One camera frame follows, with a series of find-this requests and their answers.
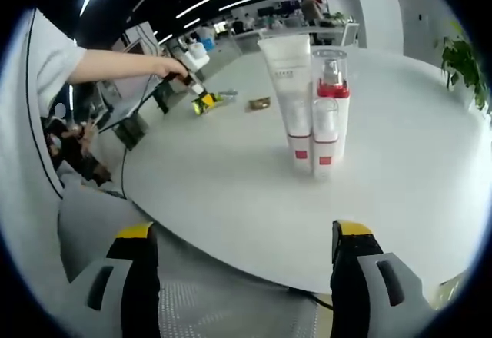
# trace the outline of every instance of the hand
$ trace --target hand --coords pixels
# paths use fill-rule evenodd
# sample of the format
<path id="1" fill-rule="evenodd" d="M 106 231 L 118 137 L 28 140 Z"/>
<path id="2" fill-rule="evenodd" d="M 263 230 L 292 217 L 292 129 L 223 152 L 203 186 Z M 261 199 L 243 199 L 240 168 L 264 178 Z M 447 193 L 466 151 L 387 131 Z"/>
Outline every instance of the hand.
<path id="1" fill-rule="evenodd" d="M 188 71 L 182 63 L 173 58 L 158 58 L 155 65 L 155 74 L 161 78 L 165 78 L 169 73 L 176 73 L 186 78 Z"/>

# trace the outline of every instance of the white round table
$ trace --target white round table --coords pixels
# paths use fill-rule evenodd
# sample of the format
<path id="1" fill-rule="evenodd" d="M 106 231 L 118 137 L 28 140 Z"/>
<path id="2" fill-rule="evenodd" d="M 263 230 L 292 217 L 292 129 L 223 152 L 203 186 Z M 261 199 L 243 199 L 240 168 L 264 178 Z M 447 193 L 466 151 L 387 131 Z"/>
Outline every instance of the white round table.
<path id="1" fill-rule="evenodd" d="M 213 257 L 290 287 L 330 293 L 331 228 L 354 220 L 401 258 L 431 297 L 473 261 L 490 204 L 490 139 L 434 66 L 347 50 L 351 108 L 343 164 L 328 182 L 293 172 L 261 54 L 206 84 L 238 101 L 203 117 L 187 96 L 128 154 L 127 195 Z M 252 98 L 272 106 L 246 112 Z"/>

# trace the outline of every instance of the person's arm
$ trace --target person's arm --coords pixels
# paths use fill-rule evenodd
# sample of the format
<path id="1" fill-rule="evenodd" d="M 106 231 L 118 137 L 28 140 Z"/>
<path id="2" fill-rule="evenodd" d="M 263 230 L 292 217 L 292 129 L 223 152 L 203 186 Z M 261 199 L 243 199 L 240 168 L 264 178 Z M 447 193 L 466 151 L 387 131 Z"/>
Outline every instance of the person's arm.
<path id="1" fill-rule="evenodd" d="M 68 77 L 68 83 L 75 85 L 83 82 L 141 75 L 158 75 L 164 78 L 169 73 L 177 73 L 182 77 L 188 76 L 186 68 L 172 58 L 105 50 L 87 50 L 75 70 Z"/>

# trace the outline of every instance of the red label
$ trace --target red label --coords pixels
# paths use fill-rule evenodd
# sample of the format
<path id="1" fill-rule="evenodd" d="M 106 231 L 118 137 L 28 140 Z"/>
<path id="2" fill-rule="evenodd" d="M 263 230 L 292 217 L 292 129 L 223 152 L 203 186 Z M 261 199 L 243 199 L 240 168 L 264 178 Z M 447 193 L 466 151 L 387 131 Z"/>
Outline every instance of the red label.
<path id="1" fill-rule="evenodd" d="M 308 152 L 307 151 L 295 151 L 295 158 L 296 159 L 307 159 L 308 158 Z"/>
<path id="2" fill-rule="evenodd" d="M 320 165 L 331 165 L 331 156 L 321 156 Z"/>

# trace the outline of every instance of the white sleeve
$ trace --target white sleeve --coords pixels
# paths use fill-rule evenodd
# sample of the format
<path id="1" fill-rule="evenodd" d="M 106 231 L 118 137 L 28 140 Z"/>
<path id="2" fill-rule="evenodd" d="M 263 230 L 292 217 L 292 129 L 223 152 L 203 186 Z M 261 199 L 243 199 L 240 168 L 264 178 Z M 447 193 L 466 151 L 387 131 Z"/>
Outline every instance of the white sleeve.
<path id="1" fill-rule="evenodd" d="M 47 116 L 51 102 L 85 53 L 73 40 L 36 11 L 32 27 L 30 58 L 35 59 L 39 112 Z"/>

